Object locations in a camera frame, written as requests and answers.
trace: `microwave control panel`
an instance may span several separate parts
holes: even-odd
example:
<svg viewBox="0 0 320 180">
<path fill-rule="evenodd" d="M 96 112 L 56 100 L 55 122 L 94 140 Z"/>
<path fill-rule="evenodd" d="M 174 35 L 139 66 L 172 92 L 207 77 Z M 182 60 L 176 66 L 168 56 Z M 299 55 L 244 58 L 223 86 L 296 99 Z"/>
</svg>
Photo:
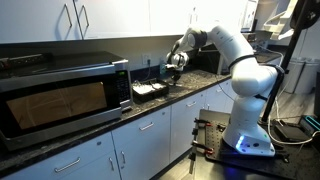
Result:
<svg viewBox="0 0 320 180">
<path fill-rule="evenodd" d="M 128 78 L 128 71 L 117 71 L 117 89 L 119 92 L 120 102 L 131 99 L 130 82 Z"/>
</svg>

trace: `blue light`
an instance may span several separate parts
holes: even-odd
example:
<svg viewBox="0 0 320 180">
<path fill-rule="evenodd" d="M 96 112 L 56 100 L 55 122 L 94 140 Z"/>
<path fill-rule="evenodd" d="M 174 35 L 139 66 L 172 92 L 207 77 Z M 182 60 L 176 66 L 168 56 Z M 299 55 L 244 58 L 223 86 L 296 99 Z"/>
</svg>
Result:
<svg viewBox="0 0 320 180">
<path fill-rule="evenodd" d="M 320 124 L 319 124 L 316 120 L 314 120 L 312 117 L 306 116 L 305 120 L 307 120 L 311 125 L 313 125 L 313 127 L 315 127 L 318 131 L 320 130 L 320 129 L 317 127 L 317 125 L 320 126 Z"/>
<path fill-rule="evenodd" d="M 237 148 L 237 149 L 240 148 L 240 145 L 241 145 L 243 139 L 244 139 L 244 136 L 240 136 L 240 138 L 239 138 L 239 140 L 238 140 L 238 142 L 237 142 L 237 145 L 236 145 L 236 148 Z"/>
</svg>

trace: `electrical outlet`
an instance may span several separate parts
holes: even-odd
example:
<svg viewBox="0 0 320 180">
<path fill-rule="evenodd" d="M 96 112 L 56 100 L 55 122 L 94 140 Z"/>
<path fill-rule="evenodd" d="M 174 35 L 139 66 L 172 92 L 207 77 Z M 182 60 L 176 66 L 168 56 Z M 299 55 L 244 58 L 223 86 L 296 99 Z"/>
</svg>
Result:
<svg viewBox="0 0 320 180">
<path fill-rule="evenodd" d="M 151 61 L 151 54 L 150 53 L 145 53 L 142 54 L 142 64 L 148 65 L 148 60 Z"/>
</svg>

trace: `upper cabinet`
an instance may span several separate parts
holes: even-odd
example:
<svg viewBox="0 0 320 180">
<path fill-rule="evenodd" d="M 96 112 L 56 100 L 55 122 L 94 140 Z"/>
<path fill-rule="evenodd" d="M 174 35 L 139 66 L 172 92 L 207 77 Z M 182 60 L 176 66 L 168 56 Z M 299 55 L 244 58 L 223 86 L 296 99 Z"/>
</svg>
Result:
<svg viewBox="0 0 320 180">
<path fill-rule="evenodd" d="M 246 0 L 195 0 L 196 22 L 211 28 L 219 21 L 229 28 L 241 29 Z"/>
<path fill-rule="evenodd" d="M 148 0 L 74 0 L 84 39 L 149 36 Z"/>
<path fill-rule="evenodd" d="M 0 24 L 0 44 L 81 39 L 72 0 L 2 0 Z"/>
<path fill-rule="evenodd" d="M 149 0 L 151 36 L 182 35 L 192 23 L 194 0 Z"/>
<path fill-rule="evenodd" d="M 240 29 L 246 1 L 1 0 L 0 44 L 183 35 L 215 20 Z"/>
</svg>

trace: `microwave window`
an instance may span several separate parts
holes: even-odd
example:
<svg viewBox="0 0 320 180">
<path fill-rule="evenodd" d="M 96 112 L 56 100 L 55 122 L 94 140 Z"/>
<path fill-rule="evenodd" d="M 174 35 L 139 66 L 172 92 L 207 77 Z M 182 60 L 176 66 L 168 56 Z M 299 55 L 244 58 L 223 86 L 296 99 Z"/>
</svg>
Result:
<svg viewBox="0 0 320 180">
<path fill-rule="evenodd" d="M 102 82 L 64 87 L 7 101 L 21 129 L 107 107 Z"/>
</svg>

